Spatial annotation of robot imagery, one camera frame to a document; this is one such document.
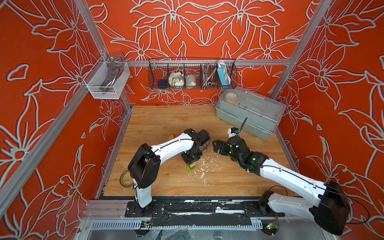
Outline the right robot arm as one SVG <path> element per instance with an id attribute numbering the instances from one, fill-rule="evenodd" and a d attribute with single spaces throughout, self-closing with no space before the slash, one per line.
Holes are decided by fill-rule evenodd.
<path id="1" fill-rule="evenodd" d="M 333 235 L 343 234 L 351 207 L 340 184 L 324 183 L 296 173 L 262 153 L 251 151 L 239 136 L 230 137 L 226 142 L 213 141 L 213 147 L 216 153 L 230 157 L 248 173 L 272 180 L 298 194 L 298 197 L 286 197 L 265 192 L 267 206 L 272 211 L 307 218 Z"/>

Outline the lime green lego brick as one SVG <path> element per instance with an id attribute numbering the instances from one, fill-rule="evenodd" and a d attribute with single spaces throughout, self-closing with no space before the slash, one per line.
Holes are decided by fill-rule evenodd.
<path id="1" fill-rule="evenodd" d="M 193 169 L 195 169 L 197 165 L 195 163 L 187 166 L 187 171 L 190 173 Z"/>

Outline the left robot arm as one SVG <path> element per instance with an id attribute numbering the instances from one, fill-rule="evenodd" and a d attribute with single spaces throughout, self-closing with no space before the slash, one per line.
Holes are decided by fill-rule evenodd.
<path id="1" fill-rule="evenodd" d="M 157 179 L 162 164 L 181 155 L 189 166 L 200 160 L 209 143 L 210 135 L 206 130 L 196 132 L 187 129 L 165 143 L 154 146 L 142 144 L 128 165 L 128 172 L 133 179 L 131 185 L 135 190 L 135 201 L 139 207 L 144 209 L 152 202 L 152 184 Z"/>

